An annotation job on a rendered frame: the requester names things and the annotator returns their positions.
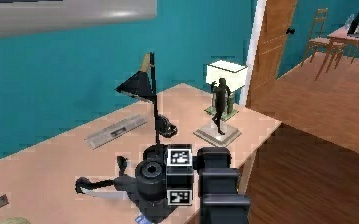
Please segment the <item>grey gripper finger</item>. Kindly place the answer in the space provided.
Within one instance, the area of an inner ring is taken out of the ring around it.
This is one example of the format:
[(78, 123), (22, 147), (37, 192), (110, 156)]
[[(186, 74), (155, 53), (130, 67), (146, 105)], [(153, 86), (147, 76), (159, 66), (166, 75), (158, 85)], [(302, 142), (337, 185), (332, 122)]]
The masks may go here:
[(128, 159), (124, 156), (118, 156), (117, 157), (117, 165), (118, 165), (118, 168), (119, 168), (119, 171), (118, 171), (118, 174), (120, 176), (126, 176), (126, 169), (127, 169), (127, 166), (128, 166)]
[(114, 185), (114, 181), (112, 179), (91, 182), (86, 177), (79, 177), (75, 181), (75, 192), (77, 194), (94, 195), (97, 189), (110, 187), (113, 185)]

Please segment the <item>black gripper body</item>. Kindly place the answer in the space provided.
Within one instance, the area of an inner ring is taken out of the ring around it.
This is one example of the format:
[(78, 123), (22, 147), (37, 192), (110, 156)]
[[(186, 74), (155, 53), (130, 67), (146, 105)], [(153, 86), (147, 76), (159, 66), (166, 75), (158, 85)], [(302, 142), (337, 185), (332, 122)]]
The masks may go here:
[(135, 176), (118, 176), (114, 179), (117, 191), (124, 191), (140, 213), (151, 223), (160, 223), (174, 208), (168, 205), (165, 168), (159, 159), (147, 159), (135, 169)]

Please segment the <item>black statue on grey base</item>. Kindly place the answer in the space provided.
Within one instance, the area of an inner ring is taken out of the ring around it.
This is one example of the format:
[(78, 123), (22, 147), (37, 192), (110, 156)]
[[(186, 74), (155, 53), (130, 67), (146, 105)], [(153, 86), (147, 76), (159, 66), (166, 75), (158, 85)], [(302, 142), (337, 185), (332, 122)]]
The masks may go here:
[(211, 83), (211, 90), (214, 96), (215, 114), (211, 121), (200, 127), (194, 135), (217, 147), (226, 147), (241, 135), (241, 132), (222, 121), (222, 115), (227, 106), (227, 97), (231, 95), (231, 90), (225, 78)]

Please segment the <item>pale grey pen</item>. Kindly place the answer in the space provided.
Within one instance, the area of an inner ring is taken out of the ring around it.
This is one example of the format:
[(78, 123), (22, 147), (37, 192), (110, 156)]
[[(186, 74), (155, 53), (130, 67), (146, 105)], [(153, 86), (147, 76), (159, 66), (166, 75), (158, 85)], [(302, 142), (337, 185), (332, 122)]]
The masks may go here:
[(96, 191), (85, 188), (82, 188), (81, 191), (83, 194), (104, 199), (123, 200), (128, 198), (127, 193), (123, 191)]

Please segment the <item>pale pink desk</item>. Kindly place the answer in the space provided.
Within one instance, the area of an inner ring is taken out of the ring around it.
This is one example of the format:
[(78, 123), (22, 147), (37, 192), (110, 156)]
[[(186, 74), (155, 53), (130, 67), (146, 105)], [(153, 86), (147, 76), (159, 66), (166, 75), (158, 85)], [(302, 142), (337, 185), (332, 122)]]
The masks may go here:
[[(211, 94), (179, 84), (158, 94), (159, 112), (178, 127), (178, 134), (162, 139), (165, 144), (193, 144), (194, 151), (209, 144), (193, 132), (211, 121), (204, 109)], [(227, 123), (242, 134), (228, 148), (232, 166), (240, 167), (279, 127), (280, 121), (234, 105), (239, 113)], [(118, 176), (116, 156), (130, 161), (127, 174), (142, 160), (142, 153), (155, 143), (153, 106), (137, 102), (104, 117), (34, 145), (0, 160), (0, 196), (9, 204), (0, 208), (0, 222), (23, 217), (31, 224), (136, 224), (138, 209), (128, 199), (111, 200), (76, 194), (75, 180), (86, 176), (92, 181)], [(92, 150), (84, 141), (130, 114), (144, 114), (148, 123), (120, 138)]]

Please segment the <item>grey newspaper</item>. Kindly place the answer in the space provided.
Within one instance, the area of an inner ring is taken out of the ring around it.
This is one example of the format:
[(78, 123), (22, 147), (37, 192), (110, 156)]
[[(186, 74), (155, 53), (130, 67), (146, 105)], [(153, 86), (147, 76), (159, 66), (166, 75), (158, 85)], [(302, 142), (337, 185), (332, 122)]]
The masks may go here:
[(101, 147), (110, 141), (128, 133), (147, 122), (146, 117), (140, 114), (131, 115), (85, 138), (92, 149)]

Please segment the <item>black desk lamp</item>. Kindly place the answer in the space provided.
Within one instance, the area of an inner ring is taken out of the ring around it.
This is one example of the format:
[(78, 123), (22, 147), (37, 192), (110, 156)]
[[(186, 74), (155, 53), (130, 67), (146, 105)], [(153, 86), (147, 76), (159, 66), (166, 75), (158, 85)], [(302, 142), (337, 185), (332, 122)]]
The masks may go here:
[(155, 141), (160, 144), (158, 128), (158, 97), (156, 89), (155, 53), (148, 52), (144, 55), (139, 70), (115, 88), (115, 91), (132, 98), (153, 104)]

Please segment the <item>olive green round object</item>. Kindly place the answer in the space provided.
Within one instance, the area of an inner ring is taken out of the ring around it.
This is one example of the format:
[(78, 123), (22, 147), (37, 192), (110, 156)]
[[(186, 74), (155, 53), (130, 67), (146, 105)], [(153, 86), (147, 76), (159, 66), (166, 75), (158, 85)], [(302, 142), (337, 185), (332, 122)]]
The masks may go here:
[(0, 224), (31, 224), (31, 222), (23, 217), (10, 217), (2, 220)]

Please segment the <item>white lamp with green base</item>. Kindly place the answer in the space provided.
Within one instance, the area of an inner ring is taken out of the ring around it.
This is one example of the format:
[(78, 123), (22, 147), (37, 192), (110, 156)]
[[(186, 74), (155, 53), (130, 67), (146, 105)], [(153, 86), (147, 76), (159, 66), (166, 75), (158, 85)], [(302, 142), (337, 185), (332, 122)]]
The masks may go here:
[(219, 84), (219, 79), (224, 78), (231, 94), (226, 95), (226, 107), (222, 114), (222, 120), (227, 121), (232, 118), (237, 110), (234, 108), (235, 93), (245, 85), (248, 67), (232, 63), (229, 61), (218, 60), (206, 66), (206, 83)]

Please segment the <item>grey window blind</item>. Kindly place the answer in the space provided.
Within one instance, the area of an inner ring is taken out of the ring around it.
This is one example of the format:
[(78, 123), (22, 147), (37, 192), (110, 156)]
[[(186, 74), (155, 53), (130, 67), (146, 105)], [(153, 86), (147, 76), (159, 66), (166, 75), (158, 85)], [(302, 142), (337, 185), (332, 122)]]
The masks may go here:
[(0, 0), (0, 38), (156, 16), (157, 0)]

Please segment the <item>brown wooden door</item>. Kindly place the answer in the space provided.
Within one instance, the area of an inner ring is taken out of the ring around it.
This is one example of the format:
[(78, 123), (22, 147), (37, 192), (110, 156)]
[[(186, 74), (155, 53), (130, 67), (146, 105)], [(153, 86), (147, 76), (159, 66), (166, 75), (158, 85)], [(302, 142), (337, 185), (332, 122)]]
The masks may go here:
[(298, 0), (258, 0), (247, 64), (251, 66), (246, 106), (275, 83)]

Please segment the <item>pink dining table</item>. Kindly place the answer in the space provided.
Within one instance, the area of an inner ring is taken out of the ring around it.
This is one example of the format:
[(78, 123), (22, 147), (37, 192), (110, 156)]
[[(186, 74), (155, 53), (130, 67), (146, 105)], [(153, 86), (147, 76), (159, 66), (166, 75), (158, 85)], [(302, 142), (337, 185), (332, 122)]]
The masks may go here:
[(344, 27), (341, 27), (341, 28), (335, 30), (334, 32), (329, 34), (327, 36), (327, 38), (329, 39), (329, 44), (327, 47), (327, 51), (325, 53), (324, 60), (321, 64), (321, 67), (320, 67), (317, 75), (315, 76), (315, 80), (317, 80), (320, 77), (324, 67), (326, 66), (326, 63), (327, 63), (328, 59), (330, 58), (330, 52), (331, 52), (335, 42), (359, 45), (359, 37), (355, 37), (354, 35), (348, 36), (347, 30)]

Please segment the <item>black laptop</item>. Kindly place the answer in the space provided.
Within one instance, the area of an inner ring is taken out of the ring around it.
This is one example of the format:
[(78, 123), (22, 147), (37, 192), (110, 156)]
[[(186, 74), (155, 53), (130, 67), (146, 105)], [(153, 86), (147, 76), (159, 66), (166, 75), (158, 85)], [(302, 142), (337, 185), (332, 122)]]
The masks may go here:
[(357, 26), (359, 24), (359, 12), (357, 13), (357, 15), (354, 17), (354, 19), (351, 22), (351, 25), (347, 31), (347, 35), (352, 35), (355, 33)]

